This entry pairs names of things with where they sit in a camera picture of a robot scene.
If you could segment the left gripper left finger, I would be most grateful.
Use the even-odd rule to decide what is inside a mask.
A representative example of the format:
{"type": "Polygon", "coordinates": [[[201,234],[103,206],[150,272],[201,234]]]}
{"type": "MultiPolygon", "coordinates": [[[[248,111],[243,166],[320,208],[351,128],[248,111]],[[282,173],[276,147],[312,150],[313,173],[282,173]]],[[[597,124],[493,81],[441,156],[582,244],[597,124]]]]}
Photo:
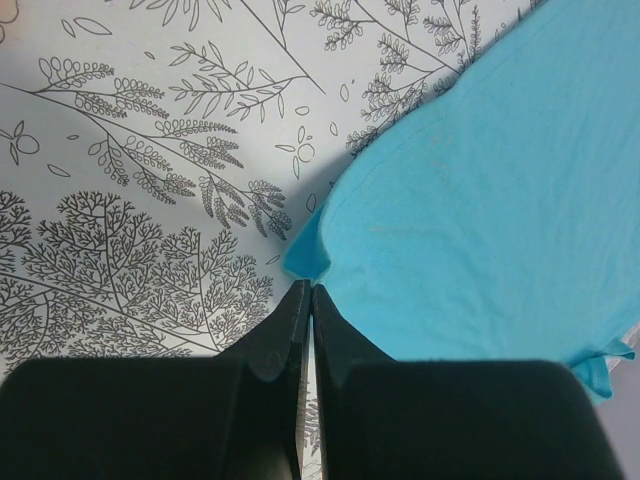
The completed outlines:
{"type": "Polygon", "coordinates": [[[1,386],[5,479],[297,479],[311,287],[213,357],[43,358],[1,386]]]}

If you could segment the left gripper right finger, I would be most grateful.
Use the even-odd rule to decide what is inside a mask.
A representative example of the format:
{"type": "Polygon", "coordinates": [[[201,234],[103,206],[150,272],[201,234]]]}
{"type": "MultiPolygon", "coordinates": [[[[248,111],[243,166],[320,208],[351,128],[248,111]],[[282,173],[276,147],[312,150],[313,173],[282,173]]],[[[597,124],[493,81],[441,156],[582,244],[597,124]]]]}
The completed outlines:
{"type": "Polygon", "coordinates": [[[312,292],[327,479],[620,479],[583,387],[546,361],[392,359],[312,292]]]}

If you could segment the turquoise t shirt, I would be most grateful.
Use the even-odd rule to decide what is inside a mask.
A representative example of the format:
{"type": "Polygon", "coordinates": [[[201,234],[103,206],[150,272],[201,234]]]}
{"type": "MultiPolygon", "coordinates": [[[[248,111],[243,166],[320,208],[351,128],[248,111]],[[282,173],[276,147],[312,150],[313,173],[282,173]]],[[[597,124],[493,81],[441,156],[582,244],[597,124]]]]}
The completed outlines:
{"type": "Polygon", "coordinates": [[[367,147],[288,248],[397,360],[547,360],[594,402],[639,321],[639,5],[546,1],[367,147]]]}

